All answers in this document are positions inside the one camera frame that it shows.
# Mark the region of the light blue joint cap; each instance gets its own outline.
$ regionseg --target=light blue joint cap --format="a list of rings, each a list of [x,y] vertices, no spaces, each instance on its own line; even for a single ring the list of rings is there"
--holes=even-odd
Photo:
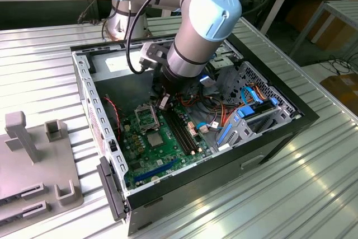
[[[209,41],[222,41],[241,16],[239,0],[191,0],[189,18],[195,31]]]

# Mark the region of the motherboard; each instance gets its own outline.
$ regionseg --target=motherboard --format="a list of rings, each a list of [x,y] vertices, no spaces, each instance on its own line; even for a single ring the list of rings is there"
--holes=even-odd
[[[179,103],[168,111],[144,104],[121,122],[120,145],[129,168],[125,175],[128,189],[157,181],[212,154]]]

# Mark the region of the green circuit board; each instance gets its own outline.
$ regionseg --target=green circuit board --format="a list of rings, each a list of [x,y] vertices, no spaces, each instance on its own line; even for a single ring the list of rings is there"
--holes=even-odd
[[[125,126],[124,132],[121,132],[120,141],[121,149],[129,168],[125,175],[128,189],[135,189],[212,154],[201,134],[196,137],[190,135],[187,123],[191,119],[182,105],[177,104],[173,108],[173,112],[181,119],[182,126],[185,127],[190,138],[199,148],[199,151],[195,152],[195,154],[185,154],[163,113],[160,110],[154,111],[159,121],[159,128],[157,130],[148,130],[145,134],[140,132],[135,113],[121,120],[122,123],[129,126],[129,130],[128,126]],[[150,121],[148,115],[144,115],[144,117],[145,120]],[[163,170],[165,165],[169,165],[170,168]],[[154,172],[146,179],[136,180],[136,177],[157,168],[163,171]]]

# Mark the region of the metal table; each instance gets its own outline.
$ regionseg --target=metal table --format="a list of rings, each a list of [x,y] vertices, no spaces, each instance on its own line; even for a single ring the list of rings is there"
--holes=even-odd
[[[180,17],[149,20],[155,35]],[[125,237],[96,172],[98,155],[80,104],[69,46],[101,41],[101,26],[0,32],[0,115],[23,110],[28,126],[64,120],[84,194],[76,209],[7,238]],[[234,33],[312,107],[320,119],[273,160],[136,233],[139,238],[356,238],[358,119],[246,20]],[[3,118],[0,118],[3,130]]]
[[[353,28],[355,28],[356,30],[358,30],[358,0],[355,0],[355,1],[354,0],[323,1],[321,3],[321,5],[319,5],[316,12],[311,17],[311,19],[308,21],[305,28],[303,28],[303,30],[300,33],[300,35],[298,36],[298,38],[296,39],[296,41],[293,45],[293,48],[292,48],[291,52],[289,53],[290,57],[292,57],[296,53],[296,51],[299,49],[303,40],[308,35],[308,33],[311,31],[312,27],[318,21],[318,19],[320,18],[320,16],[322,15],[322,13],[324,11],[328,11],[331,14],[329,19],[324,24],[326,24],[328,21],[330,21],[328,23],[328,25],[329,25],[333,21],[333,19],[335,17],[337,17],[337,18],[341,19],[343,22],[345,22],[346,24],[348,24],[348,25],[352,26]],[[319,36],[321,36],[323,34],[323,32],[327,29],[328,25],[327,26],[323,25],[321,27],[321,29],[319,30],[319,31],[321,31],[321,33],[317,33],[316,35],[319,34]]]

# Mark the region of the red wire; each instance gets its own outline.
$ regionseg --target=red wire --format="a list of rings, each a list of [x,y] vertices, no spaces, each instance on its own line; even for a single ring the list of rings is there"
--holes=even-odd
[[[119,116],[118,116],[118,112],[117,112],[117,107],[116,105],[107,97],[103,97],[103,99],[105,99],[107,102],[109,102],[112,106],[113,106],[113,109],[114,109],[114,112],[116,112],[116,117],[117,117],[117,128],[118,128],[118,142],[119,142],[119,133],[120,133],[120,122],[119,122]]]

